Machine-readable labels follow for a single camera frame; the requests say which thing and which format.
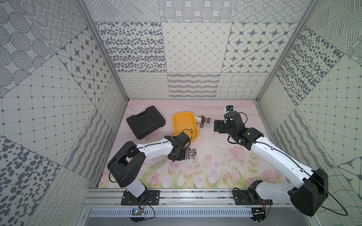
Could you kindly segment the yellow plastic storage box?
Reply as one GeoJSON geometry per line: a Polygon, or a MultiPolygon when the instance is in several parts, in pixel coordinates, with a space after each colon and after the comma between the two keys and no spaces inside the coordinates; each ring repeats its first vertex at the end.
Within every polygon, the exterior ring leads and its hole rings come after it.
{"type": "Polygon", "coordinates": [[[191,138],[192,143],[198,138],[198,126],[192,112],[176,113],[173,116],[173,127],[176,136],[184,132],[191,138]]]}

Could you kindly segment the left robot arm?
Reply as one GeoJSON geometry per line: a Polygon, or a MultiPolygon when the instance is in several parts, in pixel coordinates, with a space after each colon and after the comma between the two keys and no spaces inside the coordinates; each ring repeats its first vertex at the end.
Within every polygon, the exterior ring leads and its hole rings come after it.
{"type": "Polygon", "coordinates": [[[146,195],[146,186],[138,178],[138,174],[144,162],[167,156],[171,161],[186,160],[186,152],[189,150],[193,132],[181,132],[177,136],[165,136],[163,139],[149,144],[135,144],[126,142],[107,164],[109,176],[113,176],[112,183],[117,183],[125,188],[135,198],[146,195]]]}

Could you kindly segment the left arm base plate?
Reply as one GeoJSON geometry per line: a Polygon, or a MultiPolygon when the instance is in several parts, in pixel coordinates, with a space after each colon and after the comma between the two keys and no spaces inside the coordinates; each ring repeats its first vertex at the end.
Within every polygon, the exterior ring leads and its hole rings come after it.
{"type": "Polygon", "coordinates": [[[160,190],[146,190],[139,197],[133,196],[129,191],[124,191],[122,196],[122,206],[156,206],[159,204],[160,190]]]}

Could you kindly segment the pile of silver bits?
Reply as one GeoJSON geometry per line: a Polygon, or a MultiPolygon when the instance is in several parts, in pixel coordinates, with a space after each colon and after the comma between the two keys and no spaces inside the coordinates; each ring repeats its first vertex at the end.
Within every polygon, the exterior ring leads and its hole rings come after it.
{"type": "Polygon", "coordinates": [[[189,159],[196,159],[197,157],[197,149],[196,148],[188,148],[185,152],[185,159],[189,160],[189,159]]]}

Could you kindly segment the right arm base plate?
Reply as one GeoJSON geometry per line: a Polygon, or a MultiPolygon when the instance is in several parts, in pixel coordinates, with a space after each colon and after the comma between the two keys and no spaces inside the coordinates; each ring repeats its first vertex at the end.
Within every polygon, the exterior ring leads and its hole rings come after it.
{"type": "Polygon", "coordinates": [[[257,205],[257,206],[270,206],[273,205],[272,200],[264,200],[259,197],[255,192],[248,190],[240,190],[235,188],[232,190],[232,195],[235,205],[257,205]]]}

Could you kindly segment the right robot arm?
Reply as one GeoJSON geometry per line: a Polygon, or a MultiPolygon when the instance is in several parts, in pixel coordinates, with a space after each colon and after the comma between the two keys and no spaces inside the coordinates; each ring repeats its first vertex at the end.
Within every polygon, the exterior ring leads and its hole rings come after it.
{"type": "Polygon", "coordinates": [[[329,196],[327,173],[302,164],[257,129],[246,127],[241,114],[233,106],[226,106],[224,120],[215,121],[214,131],[227,134],[232,138],[232,144],[263,157],[290,181],[290,184],[283,185],[256,180],[248,187],[249,200],[280,201],[292,204],[304,215],[313,216],[329,196]]]}

